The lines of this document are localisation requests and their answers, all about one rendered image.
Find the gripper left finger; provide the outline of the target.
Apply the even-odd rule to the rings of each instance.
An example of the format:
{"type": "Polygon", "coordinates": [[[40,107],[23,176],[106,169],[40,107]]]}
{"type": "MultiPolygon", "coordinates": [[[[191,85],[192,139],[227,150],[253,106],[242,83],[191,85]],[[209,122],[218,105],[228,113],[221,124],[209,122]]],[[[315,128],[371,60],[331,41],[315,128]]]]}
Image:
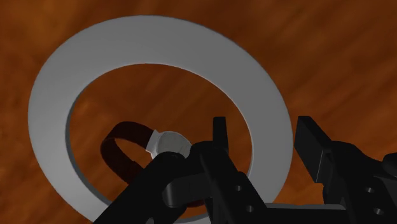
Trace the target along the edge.
{"type": "Polygon", "coordinates": [[[187,207],[204,204],[211,224],[263,224],[266,205],[228,156],[226,120],[213,120],[212,140],[157,155],[146,167],[129,159],[115,140],[146,147],[154,131],[121,122],[101,144],[106,165],[128,184],[93,224],[174,224],[187,207]]]}

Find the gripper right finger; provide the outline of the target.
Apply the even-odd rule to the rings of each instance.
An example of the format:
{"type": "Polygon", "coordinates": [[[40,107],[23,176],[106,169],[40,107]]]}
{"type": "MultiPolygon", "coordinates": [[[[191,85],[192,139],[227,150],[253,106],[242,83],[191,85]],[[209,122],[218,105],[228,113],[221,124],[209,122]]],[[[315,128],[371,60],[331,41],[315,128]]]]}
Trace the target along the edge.
{"type": "Polygon", "coordinates": [[[382,160],[331,140],[310,116],[299,116],[294,147],[325,204],[339,204],[346,224],[397,224],[397,152],[382,160]]]}

